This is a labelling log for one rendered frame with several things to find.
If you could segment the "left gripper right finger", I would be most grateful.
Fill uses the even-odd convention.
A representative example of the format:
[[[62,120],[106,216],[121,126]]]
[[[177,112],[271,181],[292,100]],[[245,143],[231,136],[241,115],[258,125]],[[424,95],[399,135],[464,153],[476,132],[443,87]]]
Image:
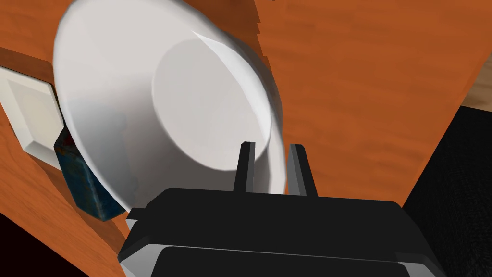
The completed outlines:
[[[302,144],[289,146],[287,179],[290,195],[318,197],[307,153]]]

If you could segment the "dark blue mug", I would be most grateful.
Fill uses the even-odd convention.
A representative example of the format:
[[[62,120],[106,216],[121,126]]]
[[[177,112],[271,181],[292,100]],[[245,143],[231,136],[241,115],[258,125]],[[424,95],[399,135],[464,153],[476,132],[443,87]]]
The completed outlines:
[[[54,143],[54,151],[68,189],[79,209],[103,222],[125,212],[90,170],[66,126]]]

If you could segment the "white square plate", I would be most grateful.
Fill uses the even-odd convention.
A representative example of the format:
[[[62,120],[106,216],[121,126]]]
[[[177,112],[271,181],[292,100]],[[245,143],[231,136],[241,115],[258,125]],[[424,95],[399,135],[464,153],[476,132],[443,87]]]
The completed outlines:
[[[64,124],[52,86],[0,66],[0,103],[22,149],[60,169],[54,144]]]

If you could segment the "white bowl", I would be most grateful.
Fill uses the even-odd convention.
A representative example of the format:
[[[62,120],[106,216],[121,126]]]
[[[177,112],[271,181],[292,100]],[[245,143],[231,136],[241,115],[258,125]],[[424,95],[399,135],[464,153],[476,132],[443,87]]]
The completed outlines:
[[[249,46],[182,0],[74,0],[54,41],[67,128],[127,211],[167,188],[232,190],[245,141],[253,191],[286,185],[281,102]]]

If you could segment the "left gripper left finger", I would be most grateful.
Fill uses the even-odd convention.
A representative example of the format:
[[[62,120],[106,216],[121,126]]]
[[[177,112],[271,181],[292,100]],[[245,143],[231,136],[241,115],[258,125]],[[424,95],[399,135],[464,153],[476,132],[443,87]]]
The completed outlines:
[[[233,192],[253,192],[254,162],[255,143],[245,141],[240,147]]]

